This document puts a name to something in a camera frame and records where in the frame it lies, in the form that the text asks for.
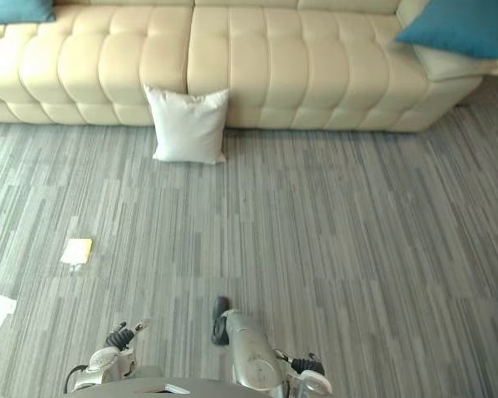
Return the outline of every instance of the cream leather sofa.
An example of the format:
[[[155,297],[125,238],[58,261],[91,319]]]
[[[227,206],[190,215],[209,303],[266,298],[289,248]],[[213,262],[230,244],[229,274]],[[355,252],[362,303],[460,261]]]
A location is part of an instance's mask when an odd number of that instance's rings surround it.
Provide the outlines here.
[[[151,125],[148,84],[230,87],[233,127],[418,131],[481,82],[458,60],[433,81],[394,42],[421,0],[79,2],[0,26],[0,122]]]

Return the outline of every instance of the white pillow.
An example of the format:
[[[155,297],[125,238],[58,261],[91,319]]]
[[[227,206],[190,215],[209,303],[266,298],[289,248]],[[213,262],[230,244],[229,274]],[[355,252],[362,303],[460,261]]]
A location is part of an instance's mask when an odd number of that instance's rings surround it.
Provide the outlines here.
[[[144,86],[151,105],[157,151],[153,159],[164,162],[225,162],[223,127],[228,90],[209,95],[185,95]]]

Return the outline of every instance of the gray striped carpet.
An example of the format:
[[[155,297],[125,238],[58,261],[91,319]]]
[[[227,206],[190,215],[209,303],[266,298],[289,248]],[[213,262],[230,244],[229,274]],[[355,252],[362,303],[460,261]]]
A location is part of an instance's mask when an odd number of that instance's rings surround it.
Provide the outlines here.
[[[152,129],[0,124],[0,396],[52,397],[119,321],[166,375],[228,380],[218,293],[318,352],[336,397],[498,396],[498,90],[427,133],[227,132],[215,167]],[[94,240],[78,273],[59,263]]]

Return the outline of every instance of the black cable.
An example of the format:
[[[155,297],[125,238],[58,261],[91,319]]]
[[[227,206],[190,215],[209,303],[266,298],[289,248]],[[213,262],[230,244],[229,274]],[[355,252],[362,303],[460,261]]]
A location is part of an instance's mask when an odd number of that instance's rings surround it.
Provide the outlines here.
[[[88,365],[78,365],[74,369],[72,369],[70,373],[68,373],[65,381],[65,388],[63,388],[63,394],[68,394],[68,381],[70,381],[70,377],[77,371],[84,371],[87,367]]]

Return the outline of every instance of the teal pillow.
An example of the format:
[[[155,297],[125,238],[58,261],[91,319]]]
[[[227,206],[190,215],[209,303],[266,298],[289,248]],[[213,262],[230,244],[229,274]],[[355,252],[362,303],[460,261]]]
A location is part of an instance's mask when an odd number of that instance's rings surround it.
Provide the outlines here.
[[[53,0],[0,0],[0,24],[55,20]]]
[[[397,40],[498,59],[498,0],[431,0]]]

